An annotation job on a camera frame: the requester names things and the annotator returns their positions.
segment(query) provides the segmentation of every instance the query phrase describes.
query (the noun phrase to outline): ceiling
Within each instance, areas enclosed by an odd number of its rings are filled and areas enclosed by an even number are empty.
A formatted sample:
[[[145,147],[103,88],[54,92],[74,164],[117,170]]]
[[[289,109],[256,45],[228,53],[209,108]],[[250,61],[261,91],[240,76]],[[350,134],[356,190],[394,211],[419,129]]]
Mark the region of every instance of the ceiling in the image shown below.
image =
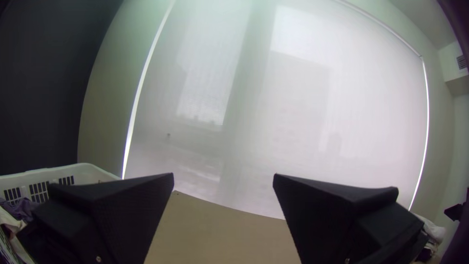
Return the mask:
[[[436,0],[389,0],[420,28],[435,48],[456,41],[456,36]]]

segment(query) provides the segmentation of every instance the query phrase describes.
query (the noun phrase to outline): white plastic basket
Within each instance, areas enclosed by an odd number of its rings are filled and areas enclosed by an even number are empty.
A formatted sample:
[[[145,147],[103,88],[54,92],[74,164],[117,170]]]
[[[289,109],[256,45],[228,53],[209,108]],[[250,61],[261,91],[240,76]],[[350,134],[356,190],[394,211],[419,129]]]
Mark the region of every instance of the white plastic basket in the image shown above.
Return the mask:
[[[16,203],[20,198],[44,203],[49,200],[50,183],[82,185],[120,180],[119,177],[89,163],[0,176],[0,197]]]

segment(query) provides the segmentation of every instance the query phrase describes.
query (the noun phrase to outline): wooden desk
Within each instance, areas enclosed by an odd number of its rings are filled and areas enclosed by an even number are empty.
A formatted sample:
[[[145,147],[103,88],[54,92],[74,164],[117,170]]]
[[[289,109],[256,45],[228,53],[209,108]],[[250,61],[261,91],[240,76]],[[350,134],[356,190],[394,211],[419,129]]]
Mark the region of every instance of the wooden desk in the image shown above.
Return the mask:
[[[173,192],[145,264],[301,262],[285,220]]]

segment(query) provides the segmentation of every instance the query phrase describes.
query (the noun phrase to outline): laundry basket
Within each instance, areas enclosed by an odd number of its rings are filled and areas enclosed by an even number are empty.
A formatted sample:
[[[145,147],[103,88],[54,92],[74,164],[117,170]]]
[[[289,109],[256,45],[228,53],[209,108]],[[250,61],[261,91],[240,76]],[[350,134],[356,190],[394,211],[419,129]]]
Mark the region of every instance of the laundry basket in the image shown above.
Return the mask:
[[[50,183],[81,185],[114,180],[120,178],[92,164],[79,163],[0,176],[0,197],[12,204],[16,204],[20,198],[44,203],[49,200],[47,187]],[[0,254],[5,256],[9,263],[21,263],[1,229]]]

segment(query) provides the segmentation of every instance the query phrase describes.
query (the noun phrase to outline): roller blind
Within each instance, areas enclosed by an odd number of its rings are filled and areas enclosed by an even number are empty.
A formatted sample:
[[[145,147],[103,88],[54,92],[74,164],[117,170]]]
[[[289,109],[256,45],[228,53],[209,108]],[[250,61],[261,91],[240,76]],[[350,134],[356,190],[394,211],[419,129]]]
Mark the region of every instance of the roller blind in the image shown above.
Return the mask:
[[[283,218],[274,173],[396,186],[411,205],[427,138],[422,59],[332,0],[177,0],[139,95],[125,178]]]

